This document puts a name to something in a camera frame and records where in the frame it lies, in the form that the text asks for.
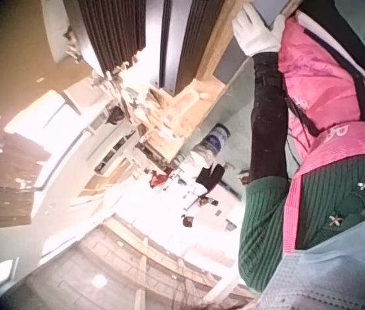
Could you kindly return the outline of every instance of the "wooden board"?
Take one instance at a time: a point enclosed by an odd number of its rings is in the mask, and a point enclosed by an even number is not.
[[[301,1],[290,0],[283,14],[289,16]],[[149,132],[147,144],[161,154],[165,161],[172,161],[186,139],[208,116],[229,87],[231,82],[223,84],[213,76],[213,72],[233,38],[231,21],[245,2],[247,1],[225,1],[203,54],[196,79],[174,98],[162,90],[156,91],[156,95],[160,97],[161,109],[148,116],[150,124],[145,124]],[[173,132],[174,138],[164,137],[162,131],[168,130]]]

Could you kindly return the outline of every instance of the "pink apron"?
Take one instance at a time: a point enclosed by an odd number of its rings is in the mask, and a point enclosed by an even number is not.
[[[297,240],[302,176],[335,161],[365,154],[365,121],[359,121],[352,76],[304,33],[295,18],[287,21],[279,57],[290,98],[321,132],[311,136],[289,113],[289,128],[303,162],[293,177],[284,206],[283,253],[287,254],[295,249]]]

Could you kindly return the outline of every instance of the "gray panel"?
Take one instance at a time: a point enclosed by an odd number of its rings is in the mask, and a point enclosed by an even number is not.
[[[246,59],[247,56],[238,45],[235,37],[233,37],[213,74],[222,83],[228,84]]]
[[[254,0],[253,5],[267,26],[271,27],[275,18],[283,11],[289,0]]]

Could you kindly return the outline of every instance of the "green knit sleeve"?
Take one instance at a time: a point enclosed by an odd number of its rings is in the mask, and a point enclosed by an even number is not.
[[[240,237],[239,270],[246,284],[263,291],[281,260],[282,221],[289,183],[269,176],[252,182]]]

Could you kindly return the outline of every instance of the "wall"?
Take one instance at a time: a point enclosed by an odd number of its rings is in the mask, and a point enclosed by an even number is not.
[[[1,127],[50,89],[62,92],[90,73],[86,63],[77,65],[69,57],[54,63],[40,0],[1,1]]]

